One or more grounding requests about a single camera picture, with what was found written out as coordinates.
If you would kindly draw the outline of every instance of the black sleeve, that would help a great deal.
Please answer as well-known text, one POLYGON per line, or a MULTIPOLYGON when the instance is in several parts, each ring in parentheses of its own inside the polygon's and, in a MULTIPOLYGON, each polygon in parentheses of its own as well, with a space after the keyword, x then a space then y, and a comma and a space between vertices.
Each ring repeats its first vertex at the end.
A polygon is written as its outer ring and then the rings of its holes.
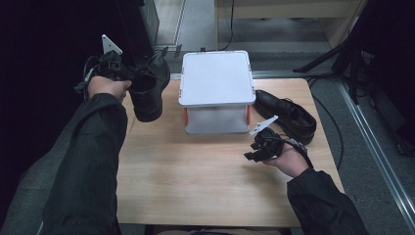
POLYGON ((41 234, 114 234, 125 108, 114 96, 97 94, 73 119, 76 126, 43 210, 41 234))
POLYGON ((353 202, 323 171, 310 168, 291 180, 288 198, 306 235, 368 234, 353 202))

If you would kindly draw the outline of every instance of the tripod leg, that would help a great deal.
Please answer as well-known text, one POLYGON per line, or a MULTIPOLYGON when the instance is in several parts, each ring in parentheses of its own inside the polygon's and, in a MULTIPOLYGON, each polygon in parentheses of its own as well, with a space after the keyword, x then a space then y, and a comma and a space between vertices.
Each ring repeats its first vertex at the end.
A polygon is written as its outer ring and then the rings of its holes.
POLYGON ((339 54, 344 48, 345 48, 345 43, 342 43, 342 44, 338 45, 337 47, 333 48, 332 50, 330 50, 329 52, 325 53, 321 57, 319 57, 316 60, 312 61, 308 65, 305 65, 305 66, 303 66, 299 69, 294 69, 293 72, 310 71, 311 69, 317 67, 321 63, 323 63, 323 62, 329 60, 330 58, 336 56, 337 54, 339 54))

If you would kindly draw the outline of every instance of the hand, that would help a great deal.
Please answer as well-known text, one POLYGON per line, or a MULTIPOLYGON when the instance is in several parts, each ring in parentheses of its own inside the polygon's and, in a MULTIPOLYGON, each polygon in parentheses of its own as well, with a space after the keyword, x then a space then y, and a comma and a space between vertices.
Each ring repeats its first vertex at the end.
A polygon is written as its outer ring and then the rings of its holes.
POLYGON ((126 90, 130 87, 131 81, 112 81, 103 76, 91 78, 88 86, 89 98, 98 93, 108 93, 114 95, 121 103, 126 96, 126 90))
POLYGON ((291 177, 297 177, 308 169, 308 164, 302 155, 289 144, 284 144, 280 157, 265 160, 262 163, 274 165, 291 177))

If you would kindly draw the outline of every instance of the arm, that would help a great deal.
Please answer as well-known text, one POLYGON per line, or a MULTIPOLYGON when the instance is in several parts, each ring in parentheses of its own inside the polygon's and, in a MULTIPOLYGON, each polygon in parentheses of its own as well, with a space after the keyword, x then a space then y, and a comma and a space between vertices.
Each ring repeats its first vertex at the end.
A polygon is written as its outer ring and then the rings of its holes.
POLYGON ((368 234, 354 204, 331 176, 308 168, 294 148, 285 144, 279 158, 263 163, 293 177, 287 194, 305 234, 368 234))
POLYGON ((129 82, 93 77, 43 211, 42 234, 110 234, 116 216, 118 154, 127 117, 120 101, 129 82))

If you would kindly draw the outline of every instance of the white lid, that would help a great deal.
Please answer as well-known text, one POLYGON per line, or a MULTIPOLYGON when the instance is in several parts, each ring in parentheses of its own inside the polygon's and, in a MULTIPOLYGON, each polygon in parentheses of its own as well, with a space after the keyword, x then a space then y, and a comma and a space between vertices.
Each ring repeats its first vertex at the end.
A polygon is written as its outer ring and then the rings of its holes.
POLYGON ((255 101, 246 51, 184 55, 179 103, 184 107, 250 105, 255 101))

